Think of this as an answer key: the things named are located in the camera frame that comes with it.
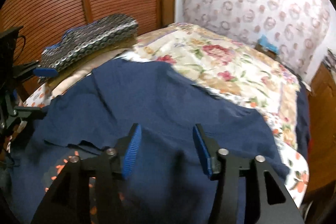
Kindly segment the navy blue printed t-shirt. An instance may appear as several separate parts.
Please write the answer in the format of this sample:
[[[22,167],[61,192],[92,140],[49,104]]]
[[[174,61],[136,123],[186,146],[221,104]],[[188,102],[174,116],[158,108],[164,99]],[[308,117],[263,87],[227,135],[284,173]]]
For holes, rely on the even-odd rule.
[[[29,223],[45,192],[74,155],[95,156],[142,127],[135,166],[121,197],[133,223],[206,223],[216,184],[202,171],[193,126],[230,153],[263,155],[281,180],[281,162],[271,129],[255,109],[216,99],[168,63],[115,59],[94,69],[44,109],[25,148],[11,149],[15,166],[10,207]]]

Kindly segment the beige folded cloth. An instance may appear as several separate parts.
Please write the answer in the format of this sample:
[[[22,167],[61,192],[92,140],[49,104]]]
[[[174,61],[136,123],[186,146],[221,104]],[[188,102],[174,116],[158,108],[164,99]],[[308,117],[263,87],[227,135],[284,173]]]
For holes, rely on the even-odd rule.
[[[49,84],[49,87],[51,88],[50,98],[53,99],[64,94],[70,87],[74,86],[74,84],[76,84],[78,81],[89,75],[93,69],[117,57],[127,50],[129,50],[129,48],[119,48],[116,50],[100,53],[82,65],[77,65],[75,69],[71,69],[70,72],[66,72],[60,80],[54,80]]]

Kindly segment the orange fruit print bedsheet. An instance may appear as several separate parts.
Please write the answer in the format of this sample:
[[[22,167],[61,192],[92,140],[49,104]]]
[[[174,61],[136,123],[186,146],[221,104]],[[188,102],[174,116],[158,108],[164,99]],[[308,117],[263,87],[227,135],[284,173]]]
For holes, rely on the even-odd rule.
[[[43,84],[32,95],[29,96],[25,102],[20,102],[19,106],[25,107],[43,107],[50,104],[51,100],[56,96],[63,95],[67,92],[68,89],[73,87],[75,82],[70,83],[70,79],[62,81],[54,90],[51,90],[51,85]],[[201,88],[206,91],[209,95],[215,96],[215,98],[225,98],[225,99],[234,99],[233,102],[242,102],[240,96],[226,96],[225,94],[219,94],[216,89],[203,87],[202,85],[194,84],[195,87]],[[302,203],[303,197],[306,192],[307,183],[309,181],[309,167],[306,161],[306,158],[302,153],[299,152],[303,148],[303,145],[299,144],[299,135],[301,132],[307,133],[309,130],[304,129],[303,131],[298,128],[299,121],[298,117],[302,117],[301,114],[304,114],[301,109],[308,110],[306,106],[302,106],[302,103],[307,102],[306,88],[303,85],[303,88],[300,87],[299,91],[296,92],[297,103],[297,123],[295,128],[295,138],[294,141],[297,142],[297,149],[291,148],[291,146],[285,140],[285,124],[283,123],[283,129],[280,130],[280,118],[277,118],[278,115],[271,113],[264,113],[263,116],[267,124],[273,130],[273,135],[275,138],[276,146],[279,151],[282,162],[289,168],[289,174],[286,177],[285,186],[288,189],[292,199],[294,200],[297,207]]]

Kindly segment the dark patterned folded cloth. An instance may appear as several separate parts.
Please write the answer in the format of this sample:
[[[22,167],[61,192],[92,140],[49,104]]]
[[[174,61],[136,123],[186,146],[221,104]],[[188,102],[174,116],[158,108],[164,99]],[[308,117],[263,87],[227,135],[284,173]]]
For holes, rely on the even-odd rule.
[[[59,43],[46,47],[38,67],[53,68],[60,73],[76,61],[137,36],[138,22],[125,14],[112,14],[85,26],[65,32]]]

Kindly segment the navy blue blanket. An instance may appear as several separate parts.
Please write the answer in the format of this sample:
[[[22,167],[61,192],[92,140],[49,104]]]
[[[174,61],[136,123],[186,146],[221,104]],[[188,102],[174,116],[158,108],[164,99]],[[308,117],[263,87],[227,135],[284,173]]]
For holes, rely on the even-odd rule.
[[[309,101],[306,87],[299,81],[299,91],[297,92],[297,124],[295,133],[297,135],[297,152],[308,161],[310,142],[310,116]]]

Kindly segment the wooden sideboard cabinet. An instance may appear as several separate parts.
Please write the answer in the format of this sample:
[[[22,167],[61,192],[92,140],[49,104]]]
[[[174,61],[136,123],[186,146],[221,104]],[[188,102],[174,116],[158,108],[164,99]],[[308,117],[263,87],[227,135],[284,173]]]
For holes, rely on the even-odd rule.
[[[311,82],[308,101],[311,139],[306,198],[335,181],[335,81],[324,63]]]

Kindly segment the floral beige quilt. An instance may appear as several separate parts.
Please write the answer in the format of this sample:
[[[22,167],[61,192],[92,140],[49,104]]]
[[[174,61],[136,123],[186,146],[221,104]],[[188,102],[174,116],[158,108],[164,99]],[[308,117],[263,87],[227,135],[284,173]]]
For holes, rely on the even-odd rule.
[[[256,109],[276,138],[298,148],[298,78],[264,53],[196,24],[174,23],[139,36],[128,59],[171,64],[214,96]]]

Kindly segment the blue box behind bed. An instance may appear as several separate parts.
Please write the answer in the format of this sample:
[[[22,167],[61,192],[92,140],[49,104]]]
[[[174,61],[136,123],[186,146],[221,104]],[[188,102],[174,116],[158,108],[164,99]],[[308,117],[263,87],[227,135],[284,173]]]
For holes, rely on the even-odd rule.
[[[255,49],[264,53],[269,53],[271,56],[278,56],[279,54],[278,47],[269,42],[265,35],[262,35],[261,38],[257,40]]]

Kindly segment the circle pattern sheer curtain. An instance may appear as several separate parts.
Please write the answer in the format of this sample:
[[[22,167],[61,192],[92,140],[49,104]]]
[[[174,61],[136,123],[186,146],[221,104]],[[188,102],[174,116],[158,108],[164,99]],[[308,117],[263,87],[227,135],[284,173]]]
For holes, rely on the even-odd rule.
[[[323,57],[333,18],[329,0],[183,0],[185,22],[251,46],[266,37],[306,80]]]

